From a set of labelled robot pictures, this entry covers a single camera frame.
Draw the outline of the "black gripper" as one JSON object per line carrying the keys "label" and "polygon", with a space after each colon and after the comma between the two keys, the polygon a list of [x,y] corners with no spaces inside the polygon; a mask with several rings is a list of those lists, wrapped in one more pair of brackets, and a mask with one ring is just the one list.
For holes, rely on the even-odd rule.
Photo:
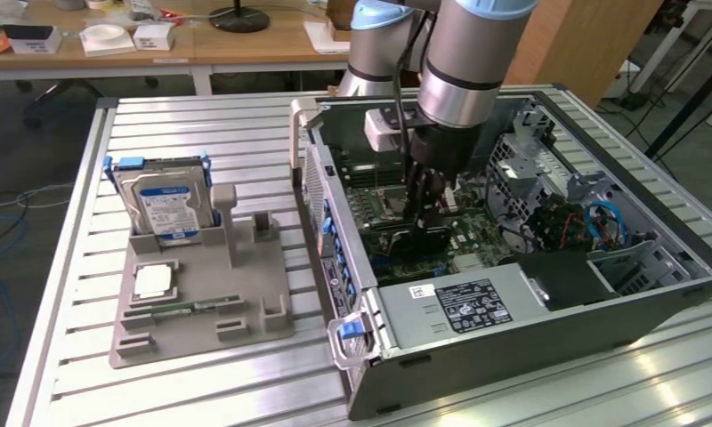
{"label": "black gripper", "polygon": [[472,154],[472,129],[425,126],[415,129],[408,146],[404,219],[419,229],[439,224],[438,202]]}

